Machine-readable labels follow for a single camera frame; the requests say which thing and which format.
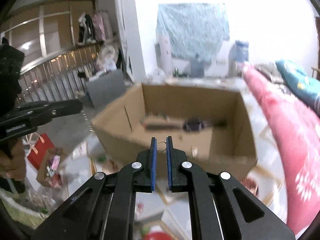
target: red gift bag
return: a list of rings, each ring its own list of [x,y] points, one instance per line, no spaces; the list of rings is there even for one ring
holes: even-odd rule
[[[33,135],[38,136],[38,140],[34,146],[30,144]],[[52,141],[50,141],[46,133],[43,133],[41,135],[37,133],[31,133],[29,138],[27,136],[27,143],[30,145],[30,154],[27,158],[31,162],[31,164],[37,170],[39,170],[46,151],[50,148],[55,148],[55,146],[53,145]]]

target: triangular cutout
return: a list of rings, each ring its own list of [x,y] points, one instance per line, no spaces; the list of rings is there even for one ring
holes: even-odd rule
[[[247,223],[255,221],[264,216],[264,212],[254,202],[252,202],[240,189],[235,188],[233,190],[233,193],[236,196],[244,220]]]
[[[64,212],[63,217],[69,218],[74,222],[80,222],[83,219],[84,211],[87,209],[92,188],[86,189]]]

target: teal fabric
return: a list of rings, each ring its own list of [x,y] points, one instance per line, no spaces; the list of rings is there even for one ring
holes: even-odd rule
[[[210,62],[230,40],[224,4],[159,4],[156,33],[169,35],[172,56]]]
[[[320,116],[320,82],[309,78],[301,66],[290,60],[276,61],[276,66],[296,97]]]

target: open cardboard box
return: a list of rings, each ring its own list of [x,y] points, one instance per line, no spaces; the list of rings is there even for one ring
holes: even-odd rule
[[[199,132],[146,131],[141,120],[150,113],[165,114],[177,122],[190,118],[227,121],[227,126]],[[110,103],[92,125],[106,152],[124,165],[135,162],[140,151],[149,149],[152,137],[159,142],[167,136],[172,136],[174,148],[185,151],[191,162],[207,172],[228,171],[241,180],[257,162],[249,117],[237,91],[138,85]],[[195,148],[198,153],[192,157]],[[167,176],[165,151],[157,153],[157,175]]]

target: pink blanket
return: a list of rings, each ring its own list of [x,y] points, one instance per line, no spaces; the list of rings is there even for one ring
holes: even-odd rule
[[[294,95],[276,90],[250,66],[245,67],[244,80],[277,142],[287,186],[287,225],[298,234],[320,210],[320,120]]]

